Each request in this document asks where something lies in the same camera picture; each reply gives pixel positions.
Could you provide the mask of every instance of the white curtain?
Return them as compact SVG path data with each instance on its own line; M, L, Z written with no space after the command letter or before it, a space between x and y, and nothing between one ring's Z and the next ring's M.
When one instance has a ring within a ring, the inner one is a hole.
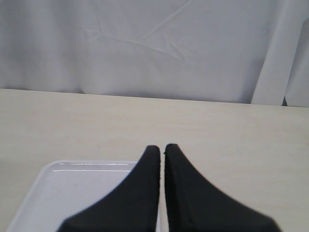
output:
M308 5L0 0L0 87L309 106Z

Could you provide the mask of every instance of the black rubber pad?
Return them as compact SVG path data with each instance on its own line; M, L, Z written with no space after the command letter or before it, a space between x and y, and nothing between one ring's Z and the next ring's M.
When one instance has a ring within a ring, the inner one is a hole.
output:
M160 150L148 146L118 187L66 219L58 232L155 232L159 186Z
M272 218L207 181L176 144L165 151L165 197L170 232L280 232Z

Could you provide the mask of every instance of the table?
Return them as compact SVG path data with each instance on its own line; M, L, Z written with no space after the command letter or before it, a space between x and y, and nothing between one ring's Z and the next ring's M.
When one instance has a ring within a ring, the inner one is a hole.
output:
M309 228L308 108L1 89L0 231L46 164L138 160L168 143L284 231ZM167 232L164 204L161 194Z

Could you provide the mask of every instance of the white tray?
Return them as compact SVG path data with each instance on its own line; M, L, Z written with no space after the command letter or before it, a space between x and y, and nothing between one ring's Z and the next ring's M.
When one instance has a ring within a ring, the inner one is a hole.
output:
M6 232L56 232L113 190L136 162L57 161L38 175ZM158 215L157 232L160 232Z

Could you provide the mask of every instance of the wood grain table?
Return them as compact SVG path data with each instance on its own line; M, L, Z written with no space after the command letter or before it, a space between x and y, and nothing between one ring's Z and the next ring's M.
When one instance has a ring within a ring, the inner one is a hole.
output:
M1 89L0 231L46 164L138 160L168 143L285 232L309 230L308 108Z

